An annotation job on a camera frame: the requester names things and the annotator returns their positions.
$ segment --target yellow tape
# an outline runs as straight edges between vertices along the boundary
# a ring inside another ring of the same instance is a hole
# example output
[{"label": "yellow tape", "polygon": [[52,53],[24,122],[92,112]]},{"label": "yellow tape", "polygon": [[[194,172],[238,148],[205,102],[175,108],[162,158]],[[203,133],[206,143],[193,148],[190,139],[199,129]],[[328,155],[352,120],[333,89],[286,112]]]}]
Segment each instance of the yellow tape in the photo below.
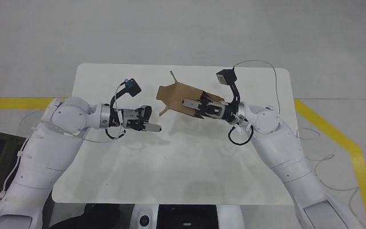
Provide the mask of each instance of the yellow tape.
[{"label": "yellow tape", "polygon": [[298,99],[295,99],[295,108],[305,119],[348,151],[366,209],[366,163],[362,155],[361,147]]},{"label": "yellow tape", "polygon": [[44,109],[53,98],[0,98],[0,109]]}]

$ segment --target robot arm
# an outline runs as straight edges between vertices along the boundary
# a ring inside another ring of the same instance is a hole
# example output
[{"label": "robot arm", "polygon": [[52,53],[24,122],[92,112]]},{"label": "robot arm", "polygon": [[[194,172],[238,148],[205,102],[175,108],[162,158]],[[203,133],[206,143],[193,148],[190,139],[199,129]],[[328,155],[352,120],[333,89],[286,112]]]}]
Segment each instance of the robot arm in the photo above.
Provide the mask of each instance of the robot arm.
[{"label": "robot arm", "polygon": [[[113,108],[114,99],[125,93],[137,95],[141,89],[133,80],[111,100],[111,104],[89,105],[85,100],[71,97],[54,99],[47,107],[21,156],[17,174],[0,201],[0,229],[42,228],[43,206],[54,183],[67,170],[78,153],[90,128],[106,129],[122,124],[135,131],[161,131],[149,123],[150,106],[137,109]],[[125,131],[111,139],[122,137]]]},{"label": "robot arm", "polygon": [[[233,75],[232,69],[217,74],[219,81],[230,85],[232,89],[236,80],[236,76],[233,80]],[[235,98],[230,103],[184,99],[182,104],[195,109],[202,116],[226,120],[241,133],[246,129],[262,161],[280,178],[289,192],[303,229],[363,228],[350,209],[324,189],[307,165],[300,140],[272,107],[251,106]]]}]

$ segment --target white table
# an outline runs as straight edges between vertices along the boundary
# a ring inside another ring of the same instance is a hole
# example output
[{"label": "white table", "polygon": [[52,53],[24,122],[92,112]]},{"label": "white table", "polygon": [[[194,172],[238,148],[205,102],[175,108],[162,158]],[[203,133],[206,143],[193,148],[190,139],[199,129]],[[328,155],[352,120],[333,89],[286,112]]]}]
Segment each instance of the white table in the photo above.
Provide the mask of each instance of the white table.
[{"label": "white table", "polygon": [[[142,92],[118,100],[120,108],[151,105],[150,122],[161,133],[128,131],[107,144],[84,142],[70,168],[57,181],[53,199],[64,203],[292,204],[281,181],[260,160],[252,144],[238,147],[227,138],[231,126],[175,111],[159,117],[165,104],[155,99],[160,85],[179,82],[231,101],[230,88],[216,73],[225,67],[82,64],[73,96],[89,104],[109,102],[125,78],[135,78]],[[297,129],[289,73],[276,69],[281,117]],[[241,100],[277,108],[275,77],[270,68],[236,68]],[[89,139],[105,141],[103,130]]]}]

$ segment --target open cardboard box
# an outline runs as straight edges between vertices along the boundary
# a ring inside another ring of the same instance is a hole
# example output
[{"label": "open cardboard box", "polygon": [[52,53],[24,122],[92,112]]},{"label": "open cardboard box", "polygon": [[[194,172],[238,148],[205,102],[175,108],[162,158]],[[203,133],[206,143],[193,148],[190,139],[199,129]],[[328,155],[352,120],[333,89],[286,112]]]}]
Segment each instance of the open cardboard box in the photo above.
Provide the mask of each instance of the open cardboard box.
[{"label": "open cardboard box", "polygon": [[160,86],[156,95],[156,99],[161,100],[166,105],[165,109],[159,113],[159,116],[162,116],[168,110],[175,110],[192,117],[203,119],[201,115],[196,114],[196,110],[183,106],[183,99],[188,98],[190,100],[198,101],[201,98],[208,98],[216,102],[224,100],[223,98],[205,92],[204,90],[182,84],[177,81],[172,71],[170,71],[170,73],[173,76],[175,83],[169,86]]}]

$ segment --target white cable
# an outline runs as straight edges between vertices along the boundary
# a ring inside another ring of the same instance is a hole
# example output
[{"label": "white cable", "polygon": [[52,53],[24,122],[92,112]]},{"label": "white cable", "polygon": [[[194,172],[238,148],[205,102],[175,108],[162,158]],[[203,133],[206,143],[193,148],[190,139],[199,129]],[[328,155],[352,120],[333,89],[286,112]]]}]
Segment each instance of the white cable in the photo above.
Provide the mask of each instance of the white cable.
[{"label": "white cable", "polygon": [[322,185],[324,185],[325,187],[331,189],[331,190],[334,190],[334,191],[340,191],[340,192],[345,192],[345,191],[352,191],[354,190],[353,194],[351,195],[351,197],[349,198],[349,201],[348,201],[348,207],[351,211],[351,213],[355,216],[355,218],[360,222],[360,224],[366,228],[365,224],[359,219],[359,217],[356,215],[356,213],[354,212],[352,206],[351,206],[351,201],[353,199],[353,197],[355,196],[355,194],[357,193],[357,191],[360,189],[359,187],[353,187],[353,188],[345,188],[345,189],[340,189],[340,188],[333,188],[333,187],[330,187],[329,185],[325,184],[319,177],[319,175],[317,174],[316,172],[316,168],[320,165],[320,163],[322,163],[323,161],[327,161],[327,160],[330,160],[334,157],[335,155],[333,153],[327,155],[326,157],[324,157],[323,159],[320,159],[320,160],[317,160],[317,159],[310,159],[308,157],[306,157],[308,160],[310,161],[318,161],[318,163],[315,165],[314,167],[314,174],[318,177],[320,183]]},{"label": "white cable", "polygon": [[32,115],[32,114],[34,114],[34,113],[37,113],[37,112],[39,112],[39,111],[43,111],[43,110],[45,110],[45,109],[35,110],[35,111],[33,111],[33,112],[31,112],[31,113],[27,114],[26,116],[24,116],[24,117],[22,118],[22,120],[20,121],[20,123],[19,123],[19,130],[20,130],[21,132],[23,132],[23,133],[32,133],[32,132],[33,132],[33,130],[32,130],[32,129],[31,129],[30,131],[25,131],[25,130],[23,130],[23,129],[22,129],[22,123],[23,123],[23,121],[24,121],[27,117],[29,117],[30,115]]},{"label": "white cable", "polygon": [[[274,77],[275,77],[275,79],[276,79],[275,88],[276,88],[277,103],[278,103],[278,106],[279,106],[279,114],[281,114],[281,104],[280,104],[279,95],[278,95],[278,88],[277,88],[277,73],[276,73],[276,69],[275,69],[275,67],[274,67],[272,64],[270,64],[270,63],[268,63],[268,62],[266,62],[266,61],[260,61],[260,60],[249,60],[249,61],[242,61],[242,62],[239,62],[239,63],[235,64],[235,65],[233,66],[233,69],[235,69],[235,67],[236,67],[237,65],[239,65],[239,64],[243,64],[243,63],[246,63],[246,62],[262,62],[262,63],[268,64],[268,65],[270,65],[270,66],[272,67],[272,69],[273,69],[273,71],[274,71],[274,73],[275,73],[275,74],[274,74]],[[315,133],[317,133],[317,134],[318,134],[318,136],[317,136],[317,137],[315,137],[315,138],[313,138],[313,139],[305,139],[305,138],[302,138],[302,137],[300,137],[300,136],[299,136],[299,131],[300,131],[300,130],[302,130],[302,129],[307,129],[307,130],[309,130],[309,131],[315,132]],[[297,137],[298,139],[302,139],[302,140],[306,140],[306,141],[309,141],[309,140],[317,140],[317,139],[319,139],[319,138],[320,138],[320,136],[321,136],[321,134],[320,134],[318,131],[313,130],[313,129],[309,129],[309,128],[300,128],[300,129],[298,129],[298,130],[296,131],[296,137]],[[310,161],[318,161],[318,163],[317,163],[317,164],[315,165],[315,167],[314,167],[314,174],[318,177],[318,179],[319,179],[320,183],[321,183],[322,185],[324,185],[325,187],[327,187],[327,188],[329,188],[329,189],[331,189],[331,190],[334,190],[334,191],[340,191],[340,192],[355,190],[355,191],[353,192],[353,194],[351,195],[351,197],[349,198],[348,207],[349,207],[349,209],[350,209],[351,213],[353,213],[353,215],[356,217],[356,219],[360,222],[360,224],[361,224],[364,228],[366,228],[365,224],[364,224],[363,222],[361,222],[361,220],[357,217],[357,215],[355,214],[355,212],[353,211],[353,209],[352,209],[352,207],[351,207],[351,201],[352,201],[352,199],[353,199],[354,195],[355,195],[355,194],[357,193],[357,191],[359,190],[359,187],[346,188],[346,189],[339,189],[339,188],[333,188],[333,187],[330,187],[330,186],[328,186],[327,184],[325,184],[325,183],[320,179],[320,177],[318,176],[318,174],[317,174],[317,172],[316,172],[316,168],[320,165],[320,163],[322,163],[323,161],[330,160],[330,159],[332,159],[334,156],[335,156],[334,154],[330,154],[330,155],[327,155],[325,158],[323,158],[323,159],[321,159],[321,160],[314,160],[314,159],[310,159],[310,158],[308,158],[308,157],[306,157],[306,158],[307,158],[308,160],[310,160]]]},{"label": "white cable", "polygon": [[[21,149],[19,151],[23,151],[24,150],[24,147],[27,144],[29,138],[30,138],[30,136],[26,138],[26,140],[24,141],[24,143],[23,143],[23,145],[22,145],[22,147],[21,147]],[[10,179],[11,175],[14,173],[15,169],[17,168],[17,166],[18,166],[18,164],[20,162],[20,159],[21,159],[21,155],[18,153],[17,154],[17,162],[15,163],[15,166],[13,167],[13,169],[10,171],[9,175],[6,177],[6,179],[4,181],[4,184],[2,186],[2,191],[0,193],[0,199],[2,199],[5,196],[5,194],[6,194],[6,191],[5,191],[5,189],[6,189],[6,183]]]},{"label": "white cable", "polygon": [[275,80],[276,80],[275,88],[276,88],[277,103],[278,103],[278,105],[279,105],[279,114],[281,114],[281,104],[280,104],[280,100],[279,100],[279,92],[278,92],[278,90],[277,90],[277,72],[276,72],[275,67],[274,67],[272,64],[268,63],[267,61],[249,60],[249,61],[241,61],[241,62],[239,62],[239,63],[235,64],[235,65],[233,66],[233,70],[235,69],[235,67],[236,67],[237,65],[239,65],[239,64],[243,64],[243,63],[246,63],[246,62],[260,62],[260,63],[268,64],[268,65],[270,65],[270,66],[272,67],[273,72],[275,73],[275,74],[274,74],[274,78],[275,78]]},{"label": "white cable", "polygon": [[[299,136],[299,131],[300,131],[300,130],[302,130],[302,129],[306,129],[306,130],[308,130],[308,131],[312,131],[312,132],[316,133],[318,136],[317,136],[317,137],[315,137],[315,138],[312,138],[312,139],[305,139],[305,138],[303,138],[303,137],[300,137],[300,136]],[[313,140],[318,140],[318,139],[319,139],[319,137],[320,137],[320,133],[319,133],[318,131],[316,131],[316,130],[309,129],[309,128],[299,128],[299,129],[297,129],[297,131],[296,131],[296,137],[297,137],[298,139],[302,139],[302,140],[306,140],[306,141],[313,141]]]}]

